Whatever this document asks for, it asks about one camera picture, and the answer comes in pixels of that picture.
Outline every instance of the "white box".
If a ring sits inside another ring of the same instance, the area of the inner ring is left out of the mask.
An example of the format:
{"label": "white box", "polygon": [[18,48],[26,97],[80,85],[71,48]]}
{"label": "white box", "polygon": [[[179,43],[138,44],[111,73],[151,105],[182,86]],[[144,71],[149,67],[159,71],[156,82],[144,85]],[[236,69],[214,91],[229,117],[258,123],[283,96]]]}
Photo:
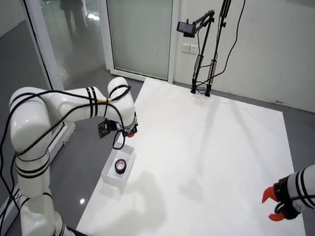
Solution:
{"label": "white box", "polygon": [[[116,142],[115,147],[120,147],[121,145],[122,144],[120,142]],[[134,148],[131,146],[125,144],[121,150],[113,149],[102,171],[103,182],[117,187],[123,191],[130,175],[135,158],[136,154]],[[121,175],[116,173],[115,171],[115,163],[119,159],[125,160],[127,165],[126,171]]]}

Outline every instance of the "white wall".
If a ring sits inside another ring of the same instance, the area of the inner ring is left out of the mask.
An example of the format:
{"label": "white wall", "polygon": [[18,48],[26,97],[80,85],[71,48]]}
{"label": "white wall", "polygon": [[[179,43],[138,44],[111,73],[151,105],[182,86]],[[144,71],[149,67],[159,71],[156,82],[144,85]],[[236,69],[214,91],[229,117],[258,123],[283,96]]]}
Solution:
{"label": "white wall", "polygon": [[[213,58],[218,15],[223,0],[182,0],[180,20],[193,21],[214,9],[215,23],[205,50],[203,65]],[[216,72],[223,70],[235,40],[243,0],[232,0],[227,26],[223,28]],[[200,32],[202,45],[206,29]],[[197,44],[179,34],[175,81],[191,85],[196,55],[181,52],[182,43]],[[315,1],[247,0],[238,42],[224,74],[215,78],[213,89],[258,100],[276,102],[315,112]],[[202,68],[198,80],[205,80]]]}
{"label": "white wall", "polygon": [[20,0],[0,0],[0,37],[24,20]]}

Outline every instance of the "light switch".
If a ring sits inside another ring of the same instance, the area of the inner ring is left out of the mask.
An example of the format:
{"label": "light switch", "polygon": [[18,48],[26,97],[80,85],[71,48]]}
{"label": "light switch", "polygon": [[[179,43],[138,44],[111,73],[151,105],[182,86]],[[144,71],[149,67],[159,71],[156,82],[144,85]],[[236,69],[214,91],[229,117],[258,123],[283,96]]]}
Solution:
{"label": "light switch", "polygon": [[189,53],[190,44],[189,43],[183,43],[182,45],[182,51],[185,53]]}

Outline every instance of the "white platform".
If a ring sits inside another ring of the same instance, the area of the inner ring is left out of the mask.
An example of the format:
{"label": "white platform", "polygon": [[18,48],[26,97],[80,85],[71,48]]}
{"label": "white platform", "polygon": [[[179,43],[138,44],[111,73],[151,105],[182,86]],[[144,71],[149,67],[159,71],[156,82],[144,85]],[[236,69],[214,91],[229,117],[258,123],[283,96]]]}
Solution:
{"label": "white platform", "polygon": [[263,191],[293,172],[281,112],[147,79],[122,195],[100,179],[77,230],[94,236],[304,236]]}

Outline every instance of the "tripod stand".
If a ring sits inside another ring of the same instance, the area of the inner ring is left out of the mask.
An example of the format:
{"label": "tripod stand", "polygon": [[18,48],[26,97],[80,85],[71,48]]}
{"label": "tripod stand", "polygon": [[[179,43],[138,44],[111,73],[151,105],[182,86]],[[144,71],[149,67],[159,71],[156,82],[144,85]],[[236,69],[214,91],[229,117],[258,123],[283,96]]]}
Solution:
{"label": "tripod stand", "polygon": [[207,96],[207,97],[210,96],[210,91],[211,91],[211,87],[212,87],[212,84],[213,84],[213,79],[214,79],[214,76],[215,76],[214,73],[216,71],[216,66],[217,66],[219,41],[220,41],[220,37],[221,37],[222,28],[226,26],[226,22],[224,22],[224,20],[227,17],[230,5],[231,5],[231,0],[224,0],[223,1],[221,12],[220,12],[221,21],[220,21],[219,32],[218,32],[218,35],[217,35],[217,43],[216,43],[215,54],[213,56],[213,59],[211,60],[211,64],[210,64],[210,68],[209,68],[209,74],[208,74],[208,79],[207,79],[207,81],[208,81],[208,83],[207,83],[207,90],[205,92],[205,96]]}

